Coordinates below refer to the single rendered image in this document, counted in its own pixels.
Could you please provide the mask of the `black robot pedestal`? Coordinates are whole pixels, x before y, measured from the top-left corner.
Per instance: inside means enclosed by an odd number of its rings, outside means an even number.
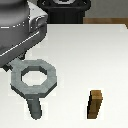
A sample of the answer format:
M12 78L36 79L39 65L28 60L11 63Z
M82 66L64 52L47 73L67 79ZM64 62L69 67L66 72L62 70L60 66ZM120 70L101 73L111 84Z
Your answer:
M49 24L82 24L91 0L38 0L37 6L48 14Z

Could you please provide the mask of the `brown wooden peg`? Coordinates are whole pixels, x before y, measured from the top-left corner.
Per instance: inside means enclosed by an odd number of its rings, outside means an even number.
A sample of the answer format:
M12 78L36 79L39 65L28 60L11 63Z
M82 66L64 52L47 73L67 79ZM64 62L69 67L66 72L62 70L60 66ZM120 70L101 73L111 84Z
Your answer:
M88 106L87 106L87 118L88 119L96 119L103 97L100 90L91 90Z

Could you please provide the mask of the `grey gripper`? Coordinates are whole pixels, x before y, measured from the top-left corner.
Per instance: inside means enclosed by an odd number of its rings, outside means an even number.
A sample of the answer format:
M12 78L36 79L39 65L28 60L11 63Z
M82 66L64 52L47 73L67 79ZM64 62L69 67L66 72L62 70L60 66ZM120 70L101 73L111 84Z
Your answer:
M15 59L20 59L20 60L24 60L25 59L25 54L27 53L27 51L25 51L24 53L22 53L21 55L19 55L18 57L16 57ZM2 69L4 69L6 72L8 70L11 70L12 71L12 66L10 65L10 63L13 61L11 60L9 63L5 64L3 67L1 67Z

